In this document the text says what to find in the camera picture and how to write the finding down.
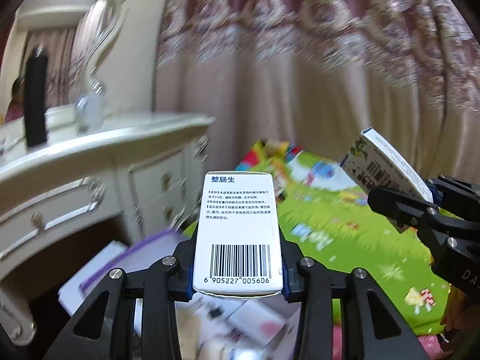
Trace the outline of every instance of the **mirror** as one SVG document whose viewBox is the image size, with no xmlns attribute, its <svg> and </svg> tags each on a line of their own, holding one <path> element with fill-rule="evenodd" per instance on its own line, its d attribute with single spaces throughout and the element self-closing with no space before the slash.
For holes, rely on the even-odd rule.
<svg viewBox="0 0 480 360">
<path fill-rule="evenodd" d="M 0 34 L 0 124 L 23 115 L 26 61 L 39 45 L 49 57 L 46 108 L 102 91 L 93 76 L 122 24 L 125 0 L 22 0 Z"/>
</svg>

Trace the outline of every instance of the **dresser drawer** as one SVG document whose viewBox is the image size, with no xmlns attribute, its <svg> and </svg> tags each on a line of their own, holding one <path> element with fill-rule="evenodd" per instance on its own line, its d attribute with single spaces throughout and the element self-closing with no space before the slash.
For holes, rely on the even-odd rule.
<svg viewBox="0 0 480 360">
<path fill-rule="evenodd" d="M 168 192 L 184 178 L 185 163 L 182 149 L 154 157 L 129 169 L 131 193 L 137 203 Z"/>
<path fill-rule="evenodd" d="M 160 197 L 140 204 L 138 214 L 142 219 L 143 235 L 149 236 L 176 225 L 186 213 L 184 186 L 178 183 Z"/>
<path fill-rule="evenodd" d="M 7 266 L 13 268 L 57 240 L 119 211 L 109 172 L 72 181 L 24 202 L 0 216 L 0 275 Z"/>
</svg>

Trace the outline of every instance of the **curtain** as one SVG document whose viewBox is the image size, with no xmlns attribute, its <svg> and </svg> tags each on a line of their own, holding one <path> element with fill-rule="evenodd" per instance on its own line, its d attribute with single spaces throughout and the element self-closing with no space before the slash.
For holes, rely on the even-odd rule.
<svg viewBox="0 0 480 360">
<path fill-rule="evenodd" d="M 43 45 L 49 56 L 46 77 L 47 108 L 68 104 L 69 64 L 71 46 L 74 41 L 75 27 L 47 28 L 44 30 L 30 31 L 27 34 L 23 52 L 22 73 L 28 57 L 40 44 Z"/>
<path fill-rule="evenodd" d="M 107 0 L 98 0 L 78 24 L 71 50 L 69 99 L 73 103 L 82 90 L 81 72 L 90 47 L 105 30 L 110 20 Z"/>
<path fill-rule="evenodd" d="M 422 176 L 480 180 L 461 141 L 478 125 L 463 97 L 479 98 L 478 59 L 458 68 L 464 85 L 462 52 L 446 54 L 464 42 L 478 48 L 449 0 L 167 0 L 154 109 L 215 116 L 213 169 L 262 137 L 339 161 L 374 127 Z"/>
</svg>

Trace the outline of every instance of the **white cabinet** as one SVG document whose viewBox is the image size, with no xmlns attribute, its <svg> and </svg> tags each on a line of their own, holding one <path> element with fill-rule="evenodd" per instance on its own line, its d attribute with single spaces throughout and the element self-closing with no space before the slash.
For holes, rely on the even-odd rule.
<svg viewBox="0 0 480 360">
<path fill-rule="evenodd" d="M 16 345 L 33 339 L 35 322 L 26 294 L 9 274 L 105 219 L 121 218 L 134 243 L 188 218 L 201 194 L 205 136 L 213 121 L 203 115 L 129 115 L 107 119 L 91 135 L 79 135 L 65 121 L 49 131 L 47 145 L 34 150 L 13 139 L 18 143 L 0 158 L 0 323 Z M 0 129 L 0 137 L 12 131 Z M 48 281 L 49 273 L 44 275 Z"/>
</svg>

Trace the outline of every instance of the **black bottle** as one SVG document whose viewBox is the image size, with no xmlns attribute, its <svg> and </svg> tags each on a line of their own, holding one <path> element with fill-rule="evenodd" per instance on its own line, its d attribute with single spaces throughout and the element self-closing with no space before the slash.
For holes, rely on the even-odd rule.
<svg viewBox="0 0 480 360">
<path fill-rule="evenodd" d="M 23 122 L 28 147 L 47 141 L 45 128 L 45 90 L 49 57 L 42 45 L 36 47 L 27 59 L 23 95 Z"/>
</svg>

